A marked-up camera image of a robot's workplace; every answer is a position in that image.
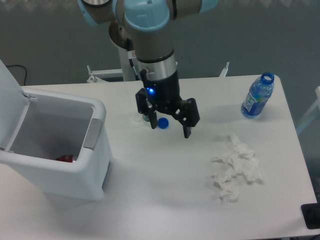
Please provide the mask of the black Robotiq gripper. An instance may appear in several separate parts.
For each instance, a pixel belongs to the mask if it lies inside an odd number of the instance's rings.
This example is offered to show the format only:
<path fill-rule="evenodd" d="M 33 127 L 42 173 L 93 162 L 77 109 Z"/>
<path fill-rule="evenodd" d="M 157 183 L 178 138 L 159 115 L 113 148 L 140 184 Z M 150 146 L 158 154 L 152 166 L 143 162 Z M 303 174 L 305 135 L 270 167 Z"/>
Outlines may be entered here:
<path fill-rule="evenodd" d="M 158 126 L 156 111 L 173 116 L 181 123 L 184 137 L 188 139 L 200 120 L 196 100 L 181 98 L 177 71 L 160 80 L 148 79 L 147 73 L 146 69 L 140 71 L 143 88 L 135 94 L 138 112 L 149 118 L 152 129 Z"/>

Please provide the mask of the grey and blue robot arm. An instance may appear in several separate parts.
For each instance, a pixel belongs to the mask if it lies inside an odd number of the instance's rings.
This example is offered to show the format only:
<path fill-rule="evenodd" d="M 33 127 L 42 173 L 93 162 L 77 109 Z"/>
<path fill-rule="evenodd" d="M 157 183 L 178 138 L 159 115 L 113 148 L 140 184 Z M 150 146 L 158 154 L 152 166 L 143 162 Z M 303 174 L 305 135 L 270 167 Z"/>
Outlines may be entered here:
<path fill-rule="evenodd" d="M 216 0 L 79 0 L 84 18 L 92 25 L 114 22 L 124 30 L 119 36 L 133 49 L 143 83 L 135 95 L 137 111 L 152 129 L 157 113 L 172 116 L 184 137 L 200 120 L 194 98 L 182 99 L 170 22 L 213 9 Z"/>

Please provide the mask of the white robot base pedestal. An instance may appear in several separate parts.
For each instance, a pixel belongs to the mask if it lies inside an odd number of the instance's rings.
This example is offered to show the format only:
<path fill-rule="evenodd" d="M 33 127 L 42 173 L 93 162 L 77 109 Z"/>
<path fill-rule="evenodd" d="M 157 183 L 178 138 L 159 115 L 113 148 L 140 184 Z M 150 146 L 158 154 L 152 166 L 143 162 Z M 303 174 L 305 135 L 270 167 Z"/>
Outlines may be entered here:
<path fill-rule="evenodd" d="M 131 36 L 116 20 L 110 23 L 108 34 L 111 42 L 118 49 L 123 81 L 139 81 L 138 61 Z"/>

